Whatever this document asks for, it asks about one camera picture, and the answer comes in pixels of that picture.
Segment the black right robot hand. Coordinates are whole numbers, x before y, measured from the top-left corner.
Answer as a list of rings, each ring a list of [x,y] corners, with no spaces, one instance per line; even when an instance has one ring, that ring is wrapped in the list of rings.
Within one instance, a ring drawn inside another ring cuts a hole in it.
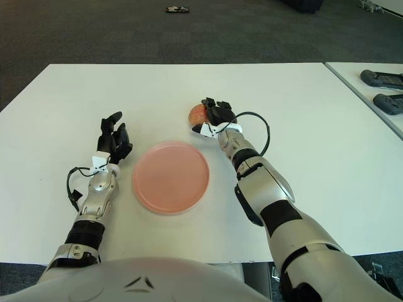
[[[205,98],[201,104],[194,106],[188,120],[193,132],[208,138],[218,139],[224,130],[242,133],[230,104],[224,101],[215,102],[212,98]]]

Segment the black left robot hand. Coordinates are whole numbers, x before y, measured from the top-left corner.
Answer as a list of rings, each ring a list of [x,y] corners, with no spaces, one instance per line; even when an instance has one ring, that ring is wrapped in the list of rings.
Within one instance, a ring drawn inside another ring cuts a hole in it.
[[[106,171],[108,164],[118,165],[133,149],[125,124],[121,123],[115,129],[122,115],[122,112],[118,111],[101,120],[101,136],[98,138],[91,168],[94,172]]]

